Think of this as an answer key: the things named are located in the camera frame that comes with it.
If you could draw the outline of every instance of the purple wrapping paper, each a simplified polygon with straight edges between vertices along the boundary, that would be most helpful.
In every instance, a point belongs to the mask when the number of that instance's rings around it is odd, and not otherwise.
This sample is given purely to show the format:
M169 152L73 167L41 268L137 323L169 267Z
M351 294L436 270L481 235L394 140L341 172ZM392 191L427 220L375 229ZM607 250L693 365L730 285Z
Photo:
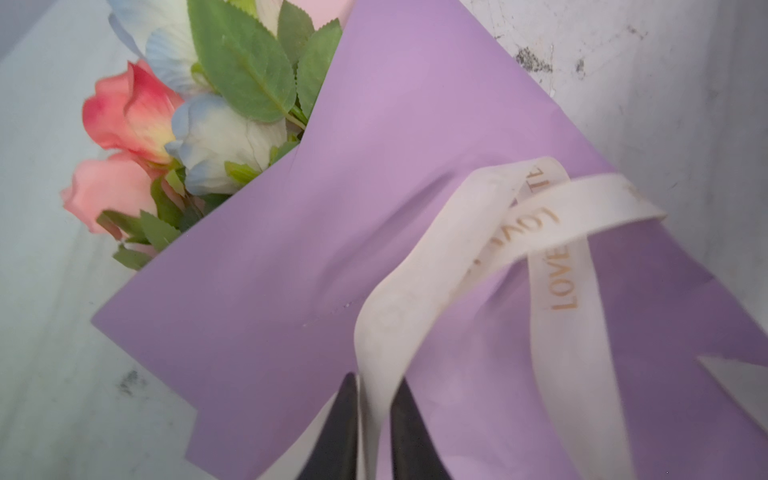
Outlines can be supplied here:
M193 463L253 480L356 369L363 300L468 173L540 156L613 170L458 0L357 0L301 145L94 324L198 409ZM768 365L768 339L658 223L590 245L639 478L765 479L768 436L696 357ZM409 370L456 480L578 478L533 380L528 304L517 265L449 309Z

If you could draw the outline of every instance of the stain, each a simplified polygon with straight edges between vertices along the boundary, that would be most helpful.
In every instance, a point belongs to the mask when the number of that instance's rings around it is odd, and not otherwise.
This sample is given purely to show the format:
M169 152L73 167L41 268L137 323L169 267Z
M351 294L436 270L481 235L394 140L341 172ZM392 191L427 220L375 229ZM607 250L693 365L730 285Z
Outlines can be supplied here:
M587 76L587 72L584 71L584 57L579 58L576 62L576 75L580 80L584 80Z
M136 370L131 370L123 376L118 384L118 390L123 395L134 396L134 389L137 387L144 388L145 386L147 386L147 380L141 378Z
M635 27L632 25L627 25L627 31L630 32L632 35L637 36L640 40L643 40L645 38L645 35L648 35L648 33L642 34L640 33Z
M552 73L552 64L541 60L528 47L521 48L520 51L518 51L518 54L515 55L515 60L528 73L535 73L539 71L543 71L544 73Z

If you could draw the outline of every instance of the rose petal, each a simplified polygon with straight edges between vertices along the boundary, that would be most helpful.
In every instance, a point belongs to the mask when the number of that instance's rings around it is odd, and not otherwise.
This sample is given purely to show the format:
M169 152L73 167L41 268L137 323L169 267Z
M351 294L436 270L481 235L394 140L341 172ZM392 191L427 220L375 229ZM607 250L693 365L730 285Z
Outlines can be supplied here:
M141 210L155 214L150 194L152 178L126 152L106 161L81 162L72 175L72 185L61 191L64 208L85 223L92 233L107 233L96 219L104 210L116 210L137 217Z

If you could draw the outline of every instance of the gold lettering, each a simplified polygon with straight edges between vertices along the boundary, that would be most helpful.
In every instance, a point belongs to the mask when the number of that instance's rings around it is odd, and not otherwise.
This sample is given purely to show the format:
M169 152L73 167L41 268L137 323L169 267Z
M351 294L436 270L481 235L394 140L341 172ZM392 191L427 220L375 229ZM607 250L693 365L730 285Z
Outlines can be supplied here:
M565 290L563 289L556 290L555 286L557 285L565 285ZM570 280L566 280L565 278L558 278L557 280L549 284L549 293L555 296L566 296L566 295L570 295L575 288L576 286Z
M571 308L578 308L578 298L576 298L575 295L573 295L571 297L571 302L570 303L565 303L563 305L553 305L552 306L553 310L568 310L568 309L571 309Z
M532 213L536 214L536 212L542 212L544 214L547 214L555 223L560 223L560 218L554 214L552 210L549 210L547 207L537 208Z
M546 187L547 185L549 185L549 180L544 180L542 182L538 182L537 184L532 184L532 185L531 185L531 182L525 182L525 183L528 185L528 188L530 188L532 192L536 188Z
M527 219L530 219L534 222L535 228L529 224ZM520 218L518 218L518 225L525 228L529 232L538 232L541 230L543 224L541 223L541 220L534 217L533 215L522 215Z
M544 254L547 257L547 260L563 260L564 258L571 258L571 254L568 252L568 245L555 247L552 250L545 250Z
M568 265L560 265L554 262L547 262L547 265L556 268L557 270L549 274L549 278L555 278L556 276L565 275L571 271Z
M525 234L520 227L514 225L502 225L502 232L504 232L504 236L507 237L507 241L512 240L512 235L509 233L510 231Z
M531 170L531 173L528 174L528 176L526 178L538 177L539 175L543 175L544 174L544 172L541 171L541 168L536 167L536 170L538 170L538 171Z

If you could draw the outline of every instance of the artificial flower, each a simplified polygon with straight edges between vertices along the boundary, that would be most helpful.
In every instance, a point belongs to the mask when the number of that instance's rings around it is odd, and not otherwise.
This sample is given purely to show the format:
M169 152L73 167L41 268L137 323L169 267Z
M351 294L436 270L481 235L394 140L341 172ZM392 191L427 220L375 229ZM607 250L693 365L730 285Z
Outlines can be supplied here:
M240 185L227 176L224 163L261 172L269 166L270 149L287 138L284 120L248 120L214 94L199 95L179 107L173 129L177 140L166 148L187 168L187 190L193 195L235 193Z
M173 159L165 144L174 139L170 120L184 100L163 85L140 61L120 75L96 83L96 95L83 105L83 125L105 149L129 151L155 164Z
M150 194L152 176L141 159L121 152L106 161L81 162L72 175L72 185L61 192L64 208L85 223L92 233L107 233L96 219L104 210L138 217L157 207Z
M157 77L188 98L210 92L206 82L195 78L197 63L187 0L108 0L112 28L132 51L146 58ZM277 19L283 0L254 0L259 21L277 35ZM295 0L319 28L334 18L342 26L354 0Z

